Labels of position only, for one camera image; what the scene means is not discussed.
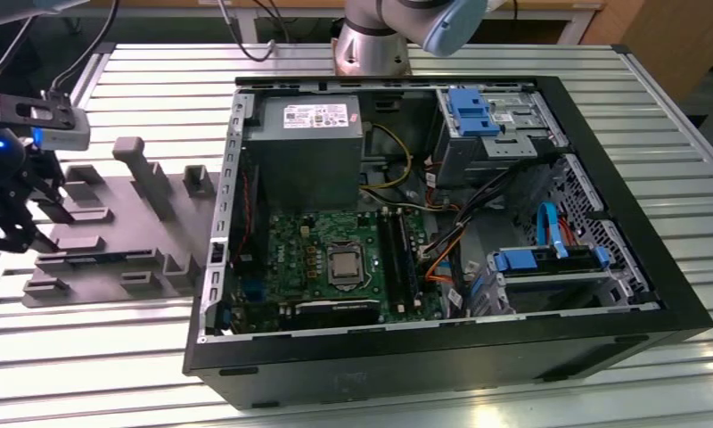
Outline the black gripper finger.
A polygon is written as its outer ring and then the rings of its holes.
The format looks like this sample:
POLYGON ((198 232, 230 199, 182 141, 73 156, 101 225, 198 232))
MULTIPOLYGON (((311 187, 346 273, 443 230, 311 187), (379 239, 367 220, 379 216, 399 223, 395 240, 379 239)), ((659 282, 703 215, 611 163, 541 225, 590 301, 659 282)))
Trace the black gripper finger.
POLYGON ((26 155, 30 169, 27 182, 33 186, 28 199, 38 205, 53 223, 70 224, 74 218, 62 205, 63 197, 59 189, 65 185, 65 176, 55 153, 39 148, 26 148, 26 155))
POLYGON ((27 250, 54 253, 59 248, 38 230, 18 193, 0 189, 0 252, 24 253, 27 250))

